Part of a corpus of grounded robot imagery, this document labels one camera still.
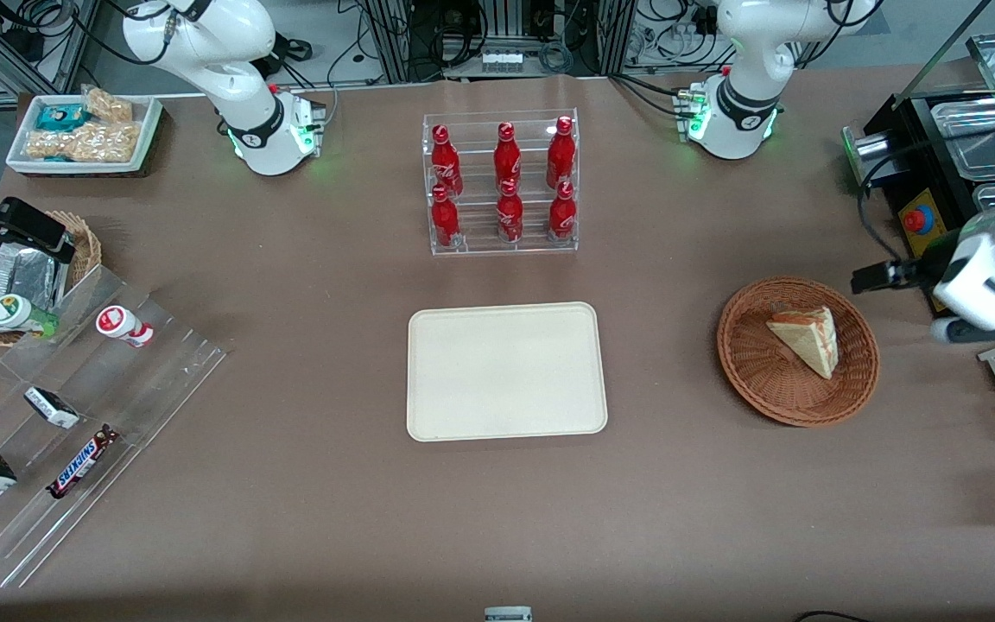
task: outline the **brown table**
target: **brown table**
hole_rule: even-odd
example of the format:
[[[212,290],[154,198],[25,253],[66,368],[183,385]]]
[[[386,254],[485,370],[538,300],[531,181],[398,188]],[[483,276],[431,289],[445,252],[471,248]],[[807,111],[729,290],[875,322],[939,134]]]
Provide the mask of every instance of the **brown table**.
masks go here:
[[[30,586],[0,590],[0,621],[995,619],[995,390],[976,350],[929,341],[919,294],[854,299],[884,369],[834,428],[766,421],[713,345],[744,284],[849,294],[882,258],[840,127],[911,71],[799,73],[743,162],[604,79],[555,78],[347,92],[324,157],[280,178],[233,157],[201,98],[165,102],[147,180],[7,173],[0,194],[86,217],[108,267],[232,355]],[[430,257],[422,114],[563,106],[580,251]],[[567,300],[597,309],[604,432],[410,440],[410,315]]]

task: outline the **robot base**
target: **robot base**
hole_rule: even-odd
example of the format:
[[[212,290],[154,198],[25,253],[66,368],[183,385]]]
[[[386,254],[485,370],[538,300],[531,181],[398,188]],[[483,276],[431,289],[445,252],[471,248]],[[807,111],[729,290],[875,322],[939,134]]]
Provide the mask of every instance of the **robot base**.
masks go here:
[[[241,145],[229,138],[237,155],[260,175],[281,175],[301,164],[309,156],[320,155],[320,141],[324,136],[324,109],[313,109],[308,99],[292,93],[277,93],[283,104],[283,124],[259,149]]]
[[[686,138],[688,141],[701,145],[708,153],[724,159],[742,159],[757,152],[767,136],[770,136],[776,114],[771,113],[766,123],[755,117],[758,125],[750,130],[740,130],[735,125],[721,105],[716,101],[716,91],[719,83],[724,81],[723,75],[714,75],[704,82],[695,82],[690,87],[691,94],[703,94],[703,101],[692,101],[688,106],[695,117],[687,123]]]

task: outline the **snickers bar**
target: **snickers bar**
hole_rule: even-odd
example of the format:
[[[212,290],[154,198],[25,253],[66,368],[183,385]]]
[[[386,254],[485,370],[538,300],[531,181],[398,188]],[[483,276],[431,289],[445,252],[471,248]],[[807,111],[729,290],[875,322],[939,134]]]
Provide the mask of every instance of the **snickers bar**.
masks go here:
[[[51,390],[40,389],[31,386],[25,390],[25,401],[36,410],[36,414],[44,417],[45,421],[60,428],[67,429],[79,422],[79,413],[75,412],[71,406],[64,403],[59,395]]]
[[[64,495],[67,495],[79,483],[79,480],[83,479],[86,472],[91,470],[95,463],[98,463],[98,458],[106,453],[106,448],[110,446],[111,442],[117,441],[119,436],[121,435],[114,432],[110,426],[103,424],[102,429],[95,433],[91,440],[87,441],[79,453],[72,458],[71,464],[68,464],[63,473],[60,473],[60,477],[48,485],[47,489],[48,492],[52,493],[52,499],[63,499]]]

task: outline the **yogurt bottle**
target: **yogurt bottle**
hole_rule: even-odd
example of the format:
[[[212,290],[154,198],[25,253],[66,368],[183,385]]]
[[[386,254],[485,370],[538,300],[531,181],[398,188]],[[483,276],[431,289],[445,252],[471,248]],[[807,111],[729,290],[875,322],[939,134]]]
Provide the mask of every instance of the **yogurt bottle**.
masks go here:
[[[148,346],[155,336],[151,324],[141,322],[141,318],[137,318],[121,304],[111,304],[103,308],[94,321],[94,327],[101,334],[120,339],[133,347]]]
[[[32,333],[37,339],[48,339],[60,327],[60,318],[19,295],[0,296],[0,327]]]

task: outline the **red emergency stop button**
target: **red emergency stop button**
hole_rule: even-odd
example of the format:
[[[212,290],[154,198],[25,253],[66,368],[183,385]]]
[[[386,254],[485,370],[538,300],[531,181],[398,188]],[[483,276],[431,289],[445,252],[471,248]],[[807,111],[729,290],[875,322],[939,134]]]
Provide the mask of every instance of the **red emergency stop button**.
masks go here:
[[[935,227],[935,214],[928,206],[920,205],[911,212],[905,213],[902,225],[908,232],[923,236],[925,233],[931,232],[932,227]]]

